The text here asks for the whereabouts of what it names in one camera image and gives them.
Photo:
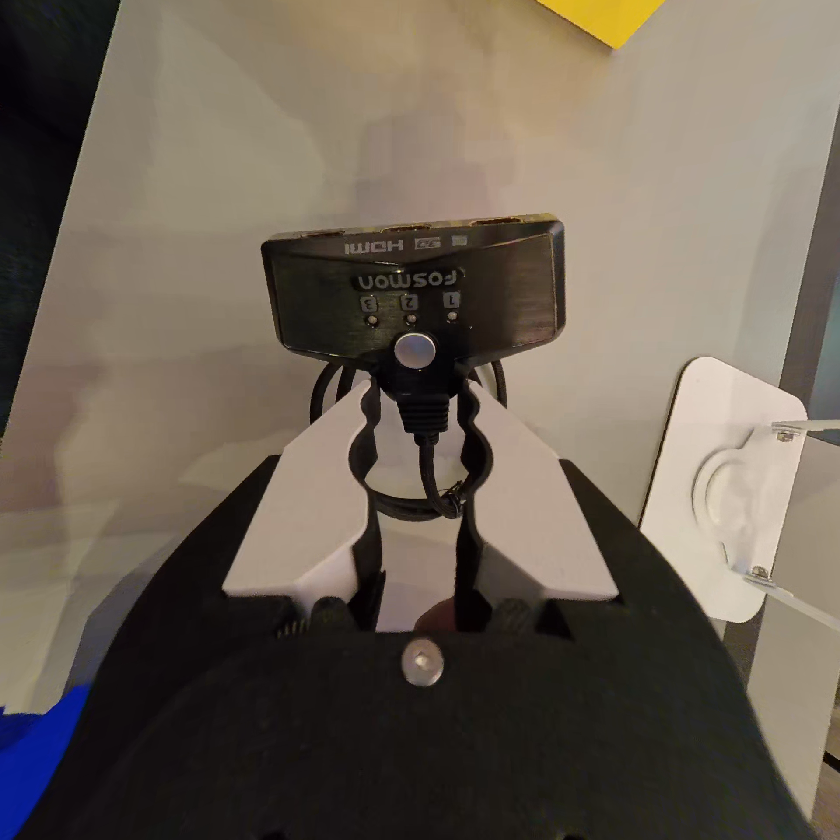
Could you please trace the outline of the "blue plastic bin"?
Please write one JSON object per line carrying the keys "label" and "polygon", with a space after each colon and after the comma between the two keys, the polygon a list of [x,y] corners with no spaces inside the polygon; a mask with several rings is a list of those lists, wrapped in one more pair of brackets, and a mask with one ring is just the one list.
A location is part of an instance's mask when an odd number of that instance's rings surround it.
{"label": "blue plastic bin", "polygon": [[70,744],[90,686],[68,692],[46,713],[1,708],[1,838],[16,837]]}

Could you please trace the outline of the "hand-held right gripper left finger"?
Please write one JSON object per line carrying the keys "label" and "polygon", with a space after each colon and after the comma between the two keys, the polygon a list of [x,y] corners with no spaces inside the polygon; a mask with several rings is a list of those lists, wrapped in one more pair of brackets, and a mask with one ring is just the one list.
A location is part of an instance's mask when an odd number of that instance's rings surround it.
{"label": "hand-held right gripper left finger", "polygon": [[380,389],[363,381],[284,449],[224,580],[231,597],[285,596],[309,619],[324,598],[373,631],[384,591],[380,523],[366,477]]}

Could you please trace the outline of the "yellow folder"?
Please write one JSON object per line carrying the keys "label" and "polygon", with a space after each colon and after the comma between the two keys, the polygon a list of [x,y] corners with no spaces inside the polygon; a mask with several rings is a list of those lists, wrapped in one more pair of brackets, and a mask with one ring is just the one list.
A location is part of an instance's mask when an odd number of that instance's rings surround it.
{"label": "yellow folder", "polygon": [[538,1],[610,49],[620,49],[664,1]]}

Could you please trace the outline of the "white adhesive wall mount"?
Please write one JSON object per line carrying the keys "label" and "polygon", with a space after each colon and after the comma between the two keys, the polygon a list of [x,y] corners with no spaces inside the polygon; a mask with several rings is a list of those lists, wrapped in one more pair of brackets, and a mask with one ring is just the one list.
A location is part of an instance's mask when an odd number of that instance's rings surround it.
{"label": "white adhesive wall mount", "polygon": [[808,434],[802,401],[710,356],[682,371],[642,517],[641,533],[709,617],[746,623],[766,597],[834,632],[838,618],[773,579],[774,559]]}

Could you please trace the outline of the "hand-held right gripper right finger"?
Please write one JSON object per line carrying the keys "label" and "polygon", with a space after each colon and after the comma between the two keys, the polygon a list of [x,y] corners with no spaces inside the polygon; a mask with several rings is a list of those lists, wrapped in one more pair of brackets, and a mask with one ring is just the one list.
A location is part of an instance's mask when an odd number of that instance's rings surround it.
{"label": "hand-held right gripper right finger", "polygon": [[560,457],[477,383],[458,395],[469,487],[456,542],[455,620],[481,632],[499,607],[611,602],[608,570]]}

